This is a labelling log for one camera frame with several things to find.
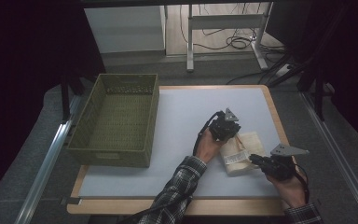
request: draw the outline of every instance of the basket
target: basket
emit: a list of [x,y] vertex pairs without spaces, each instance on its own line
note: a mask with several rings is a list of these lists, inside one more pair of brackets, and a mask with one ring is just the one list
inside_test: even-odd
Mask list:
[[83,165],[148,167],[158,98],[157,75],[99,75],[67,149]]

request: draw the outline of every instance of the checkered shirt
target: checkered shirt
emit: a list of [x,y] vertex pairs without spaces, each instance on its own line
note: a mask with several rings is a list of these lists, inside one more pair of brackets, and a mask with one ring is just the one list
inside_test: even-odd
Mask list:
[[[165,185],[162,192],[153,201],[151,208],[176,201],[183,196],[192,195],[197,188],[199,179],[206,170],[206,164],[197,157],[185,157],[176,168],[173,177]],[[141,217],[138,224],[174,224],[181,223],[183,215],[190,204],[192,196],[179,203],[174,203],[155,212]],[[292,224],[323,224],[318,210],[313,203],[299,208],[284,211],[289,223]]]
[[[177,200],[183,195],[192,195],[197,188],[199,179],[206,170],[206,164],[197,157],[185,157],[176,168],[170,181],[165,185],[162,192],[156,197],[151,208]],[[190,204],[192,196],[183,199],[168,207],[143,216],[138,223],[180,223],[183,215]]]
[[313,203],[284,211],[289,223],[293,224],[323,224],[321,216]]

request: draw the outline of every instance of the cloth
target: cloth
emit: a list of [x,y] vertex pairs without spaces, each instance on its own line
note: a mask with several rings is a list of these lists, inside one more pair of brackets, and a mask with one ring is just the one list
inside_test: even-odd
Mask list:
[[[220,155],[225,162],[227,174],[230,176],[246,175],[247,171],[257,167],[247,159],[251,154],[266,156],[266,150],[263,148],[257,132],[241,133],[238,134],[238,138],[241,140],[240,142],[237,140],[237,136],[230,138],[220,149]],[[227,158],[236,157],[242,153],[242,160],[227,162]]]
[[[197,157],[185,157],[176,168],[172,178],[156,197],[151,208],[162,206],[172,201],[179,203],[163,207],[155,212],[141,217],[139,224],[174,224],[181,223],[187,206],[192,200],[192,193],[206,171],[206,164]],[[284,211],[289,223],[293,224],[323,224],[323,221],[313,203],[299,208],[289,208]]]

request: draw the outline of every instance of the table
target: table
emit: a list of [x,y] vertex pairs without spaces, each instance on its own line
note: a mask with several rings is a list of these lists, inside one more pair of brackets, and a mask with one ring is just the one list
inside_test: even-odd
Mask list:
[[[286,135],[280,122],[275,105],[266,86],[161,86],[161,90],[227,90],[258,88],[263,92],[272,117],[279,140],[288,145]],[[79,191],[83,184],[88,166],[81,166],[75,182],[71,201],[67,211],[71,214],[90,215],[130,215],[150,207],[152,199],[112,199],[112,198],[87,198],[79,199]],[[252,197],[252,198],[219,198],[219,199],[195,199],[186,210],[188,216],[282,216],[283,204],[279,197]]]
[[272,2],[268,2],[266,11],[263,14],[251,15],[213,15],[213,16],[193,16],[192,5],[188,6],[188,36],[187,36],[187,72],[194,71],[194,50],[193,50],[193,30],[202,29],[239,29],[239,28],[259,28],[256,36],[251,38],[251,46],[255,53],[260,69],[269,69],[260,51],[260,43],[266,30],[269,11]]

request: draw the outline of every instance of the gray carpet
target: gray carpet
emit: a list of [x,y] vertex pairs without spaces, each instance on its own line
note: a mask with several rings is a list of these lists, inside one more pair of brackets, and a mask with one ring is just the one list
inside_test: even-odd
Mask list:
[[[256,84],[260,75],[253,57],[239,60],[204,59],[195,62],[194,73],[186,72],[183,59],[176,62],[142,63],[107,66],[109,73],[158,74],[160,85],[224,85],[234,77],[246,76],[232,84]],[[270,89],[281,118],[283,128],[292,146],[310,151],[308,156],[299,156],[297,161],[310,177],[311,200],[317,204],[325,223],[358,223],[358,204],[342,177],[325,141],[315,127],[310,114],[295,91],[298,77],[293,77],[274,89]],[[92,83],[83,80],[90,92]],[[38,122],[0,183],[0,224],[13,223],[31,187],[34,177],[47,153],[61,123],[61,92],[54,88],[46,93],[44,108]],[[82,97],[82,104],[87,99]],[[342,152],[358,176],[358,134],[331,104],[324,98],[326,124],[337,139]],[[62,150],[48,184],[39,201],[31,223],[103,223],[103,217],[73,216],[66,212],[66,200],[70,196],[79,169],[71,157]],[[241,223],[280,223],[279,219],[266,217],[236,217],[231,222]],[[205,219],[186,219],[186,223],[211,223]]]

